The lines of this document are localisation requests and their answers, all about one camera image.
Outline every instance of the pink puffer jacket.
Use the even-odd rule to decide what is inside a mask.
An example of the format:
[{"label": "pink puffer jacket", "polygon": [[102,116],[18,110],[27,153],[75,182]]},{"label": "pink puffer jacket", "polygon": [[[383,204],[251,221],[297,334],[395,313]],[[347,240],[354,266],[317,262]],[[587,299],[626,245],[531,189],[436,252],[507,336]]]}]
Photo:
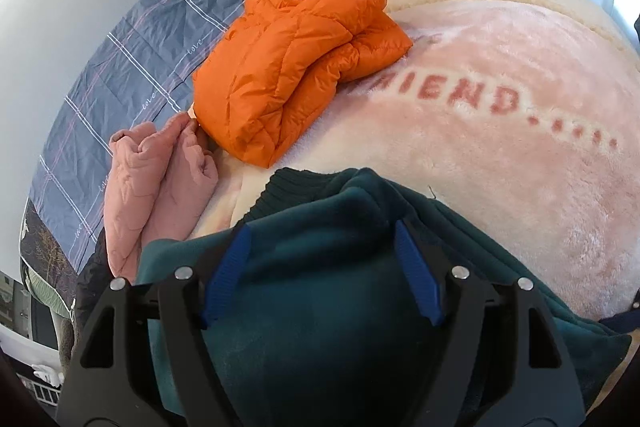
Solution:
[{"label": "pink puffer jacket", "polygon": [[197,128],[181,112],[159,132],[145,122],[111,137],[104,229],[114,276],[133,283],[145,245],[186,239],[206,208],[218,171],[209,151],[198,144]]}]

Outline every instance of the green fleece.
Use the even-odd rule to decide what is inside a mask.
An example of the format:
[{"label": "green fleece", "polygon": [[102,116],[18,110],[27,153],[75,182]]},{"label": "green fleece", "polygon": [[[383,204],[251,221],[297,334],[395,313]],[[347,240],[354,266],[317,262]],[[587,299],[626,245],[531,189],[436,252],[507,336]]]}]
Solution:
[{"label": "green fleece", "polygon": [[[497,283],[534,281],[591,404],[625,357],[628,336],[577,317],[509,252],[436,200],[370,169],[281,169],[244,218],[252,249],[230,308],[204,332],[244,425],[399,425],[441,337],[419,315],[396,261],[393,223],[405,216],[417,217],[421,238],[441,245],[452,263]],[[151,243],[138,283],[193,265],[227,233]],[[180,412],[157,321],[150,342],[162,401]]]}]

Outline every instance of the metal rivet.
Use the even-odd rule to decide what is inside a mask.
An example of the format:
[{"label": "metal rivet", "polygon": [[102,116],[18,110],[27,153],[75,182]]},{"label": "metal rivet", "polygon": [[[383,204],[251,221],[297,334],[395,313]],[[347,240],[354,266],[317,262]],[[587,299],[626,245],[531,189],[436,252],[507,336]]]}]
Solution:
[{"label": "metal rivet", "polygon": [[116,292],[118,290],[122,290],[126,285],[127,281],[124,279],[124,277],[117,277],[109,283],[109,288]]},{"label": "metal rivet", "polygon": [[518,279],[518,286],[520,286],[520,289],[528,292],[533,289],[533,281],[531,279],[527,279],[526,277],[520,277]]},{"label": "metal rivet", "polygon": [[466,279],[469,277],[469,273],[468,268],[465,268],[464,266],[454,266],[451,269],[451,275],[456,279]]},{"label": "metal rivet", "polygon": [[192,275],[193,275],[193,269],[191,268],[191,266],[180,266],[174,272],[174,277],[178,281],[186,281],[187,279],[190,279]]}]

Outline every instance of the comforter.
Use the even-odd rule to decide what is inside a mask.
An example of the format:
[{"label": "comforter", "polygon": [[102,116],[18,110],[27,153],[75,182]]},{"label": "comforter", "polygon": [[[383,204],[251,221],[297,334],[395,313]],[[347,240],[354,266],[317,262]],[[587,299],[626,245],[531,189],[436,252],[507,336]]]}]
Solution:
[{"label": "comforter", "polygon": [[625,310],[640,280],[640,62],[588,0],[388,0],[414,39],[338,92],[273,166],[220,155],[193,235],[233,224],[273,169],[371,167],[442,200],[577,314]]}]

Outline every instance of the pillow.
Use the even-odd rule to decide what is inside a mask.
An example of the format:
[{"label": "pillow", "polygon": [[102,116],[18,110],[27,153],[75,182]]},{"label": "pillow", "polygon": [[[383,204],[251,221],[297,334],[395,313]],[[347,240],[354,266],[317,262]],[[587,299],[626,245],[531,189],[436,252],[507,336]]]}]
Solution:
[{"label": "pillow", "polygon": [[27,289],[31,292],[31,294],[42,304],[48,306],[53,312],[57,313],[61,317],[66,319],[70,319],[71,315],[69,311],[66,309],[65,303],[58,295],[58,293],[46,282],[42,277],[39,276],[31,268],[27,268],[27,280],[28,287]]}]

